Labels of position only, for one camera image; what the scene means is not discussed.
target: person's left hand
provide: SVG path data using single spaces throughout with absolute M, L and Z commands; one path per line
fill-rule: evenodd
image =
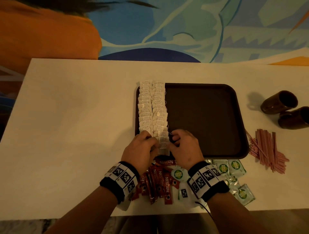
M 141 175 L 147 170 L 153 159 L 158 155 L 158 140 L 155 137 L 151 137 L 149 132 L 144 130 L 136 135 L 131 143 L 125 148 L 121 161 L 130 163 Z

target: table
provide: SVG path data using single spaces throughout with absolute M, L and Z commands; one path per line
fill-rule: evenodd
M 290 159 L 285 175 L 251 155 L 241 160 L 247 174 L 239 180 L 257 198 L 247 208 L 309 208 L 309 128 L 280 129 L 276 116 L 259 111 L 280 90 L 309 105 L 308 74 L 292 66 L 33 59 L 0 143 L 0 220 L 60 218 L 90 194 L 134 136 L 135 92 L 147 79 L 233 87 L 248 132 L 277 132 L 278 150 Z M 112 215 L 203 212 L 174 202 L 150 205 L 144 197 Z

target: green circular logo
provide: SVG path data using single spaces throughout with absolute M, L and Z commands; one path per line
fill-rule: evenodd
M 226 172 L 228 172 L 229 168 L 228 168 L 227 165 L 221 164 L 221 165 L 219 166 L 219 170 L 220 170 L 222 173 L 226 173 Z
M 182 176 L 183 176 L 182 171 L 176 170 L 176 171 L 174 172 L 174 176 L 175 176 L 176 179 L 181 179 Z
M 237 181 L 237 178 L 235 176 L 231 177 L 231 181 L 232 182 L 236 182 Z
M 241 199 L 245 199 L 247 197 L 247 193 L 243 189 L 239 190 L 238 195 L 240 196 Z
M 231 165 L 232 165 L 232 168 L 234 168 L 236 170 L 240 169 L 240 164 L 237 161 L 232 161 Z

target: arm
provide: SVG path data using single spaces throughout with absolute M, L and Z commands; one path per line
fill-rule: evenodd
M 131 164 L 143 174 L 158 155 L 159 143 L 147 131 L 136 135 L 125 148 L 121 161 Z M 101 233 L 111 213 L 118 204 L 116 196 L 99 186 L 81 203 L 59 219 L 46 234 Z
M 190 171 L 195 170 L 194 168 L 204 162 L 198 140 L 190 132 L 181 129 L 173 131 L 172 134 L 173 140 L 176 142 L 174 144 L 169 143 L 167 147 L 172 152 L 177 163 L 187 169 L 190 174 Z M 226 233 L 226 230 L 229 230 L 229 233 L 269 233 L 255 221 L 250 212 L 231 193 L 221 193 L 224 191 L 222 186 L 217 193 L 214 193 L 216 185 L 212 186 L 202 198 L 208 199 L 204 200 L 209 206 L 220 233 Z

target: dark brown tray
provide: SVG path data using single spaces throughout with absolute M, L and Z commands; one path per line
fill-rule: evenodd
M 236 93 L 225 84 L 165 84 L 168 131 L 185 129 L 204 158 L 241 159 L 249 152 Z M 135 134 L 139 134 L 136 92 Z

